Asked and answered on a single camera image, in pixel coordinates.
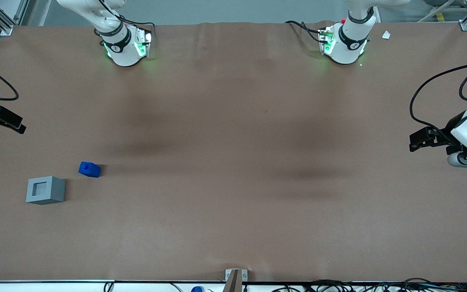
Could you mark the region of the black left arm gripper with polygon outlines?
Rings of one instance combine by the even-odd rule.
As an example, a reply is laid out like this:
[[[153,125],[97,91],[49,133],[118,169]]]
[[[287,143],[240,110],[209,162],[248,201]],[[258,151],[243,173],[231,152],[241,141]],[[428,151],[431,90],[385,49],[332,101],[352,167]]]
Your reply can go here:
[[[453,153],[462,152],[464,149],[463,144],[451,134],[451,131],[457,127],[460,120],[463,118],[465,112],[452,117],[444,128],[424,127],[410,135],[409,151],[415,152],[421,148],[426,147],[439,147],[440,143],[447,145],[446,153],[451,155]]]

